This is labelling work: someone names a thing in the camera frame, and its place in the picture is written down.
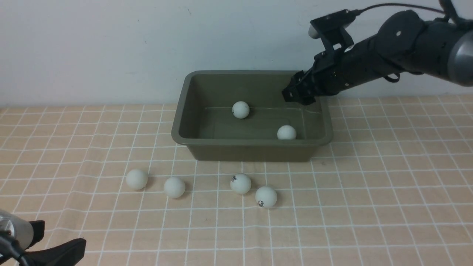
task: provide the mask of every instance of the black cable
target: black cable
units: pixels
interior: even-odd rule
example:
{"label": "black cable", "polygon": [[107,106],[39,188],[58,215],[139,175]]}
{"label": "black cable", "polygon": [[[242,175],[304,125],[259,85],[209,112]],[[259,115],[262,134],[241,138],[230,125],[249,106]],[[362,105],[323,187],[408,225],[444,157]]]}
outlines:
{"label": "black cable", "polygon": [[428,10],[428,11],[432,11],[432,12],[436,12],[436,13],[440,13],[440,14],[445,14],[445,12],[443,10],[440,10],[440,9],[429,8],[429,7],[418,6],[418,5],[411,5],[411,4],[401,4],[401,3],[384,3],[384,4],[377,4],[377,5],[369,6],[365,9],[359,10],[359,14],[361,14],[365,11],[368,11],[370,9],[375,9],[375,8],[379,8],[379,7],[406,7],[406,8],[413,8],[413,9],[423,9],[423,10]]}
{"label": "black cable", "polygon": [[21,266],[35,266],[35,263],[25,256],[25,251],[18,241],[3,231],[0,231],[0,254],[14,258]]}

